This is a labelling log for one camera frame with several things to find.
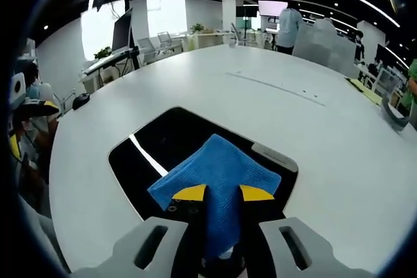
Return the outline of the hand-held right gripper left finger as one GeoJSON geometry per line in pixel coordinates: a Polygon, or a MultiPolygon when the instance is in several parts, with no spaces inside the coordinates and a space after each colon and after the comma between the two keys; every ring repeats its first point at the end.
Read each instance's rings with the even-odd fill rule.
{"type": "Polygon", "coordinates": [[[112,255],[71,277],[198,277],[207,219],[207,186],[172,196],[163,217],[150,217],[118,240],[112,255]]]}

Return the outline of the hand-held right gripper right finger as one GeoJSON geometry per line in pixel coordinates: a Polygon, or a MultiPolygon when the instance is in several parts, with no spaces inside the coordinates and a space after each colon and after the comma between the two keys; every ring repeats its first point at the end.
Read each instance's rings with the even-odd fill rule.
{"type": "Polygon", "coordinates": [[[336,259],[331,244],[296,217],[283,217],[269,192],[240,189],[240,245],[248,277],[373,277],[336,259]]]}

